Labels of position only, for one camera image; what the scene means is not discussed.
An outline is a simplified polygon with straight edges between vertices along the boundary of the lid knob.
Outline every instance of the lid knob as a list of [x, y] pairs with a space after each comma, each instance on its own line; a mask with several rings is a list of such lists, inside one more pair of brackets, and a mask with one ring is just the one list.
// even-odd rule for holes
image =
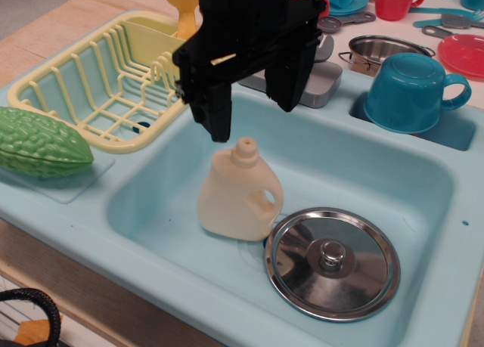
[[321, 245], [321, 259], [319, 265], [325, 271], [338, 271], [341, 269], [346, 250], [337, 241], [327, 241]]

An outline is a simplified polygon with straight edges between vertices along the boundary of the red plate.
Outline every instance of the red plate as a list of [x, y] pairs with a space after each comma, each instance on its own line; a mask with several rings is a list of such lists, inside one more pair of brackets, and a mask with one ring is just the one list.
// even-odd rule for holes
[[484, 77], [484, 37], [452, 35], [439, 44], [442, 61], [458, 73]]

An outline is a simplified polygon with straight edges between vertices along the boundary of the green bitter melon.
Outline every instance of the green bitter melon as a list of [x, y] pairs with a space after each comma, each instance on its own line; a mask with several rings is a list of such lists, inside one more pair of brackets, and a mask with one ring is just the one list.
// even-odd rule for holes
[[93, 161], [88, 143], [63, 122], [0, 107], [0, 167], [45, 178], [64, 177], [87, 169]]

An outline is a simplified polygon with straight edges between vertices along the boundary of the countertop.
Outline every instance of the countertop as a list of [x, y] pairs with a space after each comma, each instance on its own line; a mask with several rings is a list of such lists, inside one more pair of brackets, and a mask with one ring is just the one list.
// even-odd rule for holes
[[[458, 1], [425, 0], [423, 6], [460, 8]], [[176, 9], [166, 0], [71, 0], [0, 42], [0, 87], [130, 9], [156, 11], [173, 17], [177, 15]], [[374, 12], [374, 5], [370, 3], [366, 10]], [[365, 35], [392, 36], [436, 50], [440, 40], [425, 36], [412, 23], [415, 20], [438, 17], [438, 14], [409, 14], [404, 20], [395, 23], [377, 19], [373, 23], [344, 26], [339, 33], [333, 35], [335, 50], [329, 61], [348, 68], [338, 53], [349, 50], [348, 42], [351, 39]], [[462, 29], [458, 32], [479, 34], [479, 31], [482, 30]], [[478, 81], [470, 81], [470, 84], [473, 96], [469, 105], [484, 109], [484, 84]], [[451, 96], [453, 91], [457, 90], [450, 88], [446, 95]], [[0, 274], [19, 285], [44, 290], [54, 298], [63, 313], [115, 344], [158, 346], [163, 341], [164, 345], [219, 345], [15, 227], [0, 222], [0, 230]], [[476, 305], [476, 315], [479, 315], [483, 307], [479, 302]], [[475, 328], [473, 316], [472, 312], [461, 345], [468, 344], [473, 322]]]

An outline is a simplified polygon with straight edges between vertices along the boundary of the wooden table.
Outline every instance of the wooden table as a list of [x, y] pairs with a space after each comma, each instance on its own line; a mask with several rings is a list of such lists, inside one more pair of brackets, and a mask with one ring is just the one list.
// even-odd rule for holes
[[[0, 88], [130, 9], [175, 17], [166, 0], [71, 0], [0, 41]], [[219, 345], [35, 238], [0, 221], [0, 274], [52, 296], [60, 310], [116, 345]], [[470, 323], [461, 345], [467, 345]]]

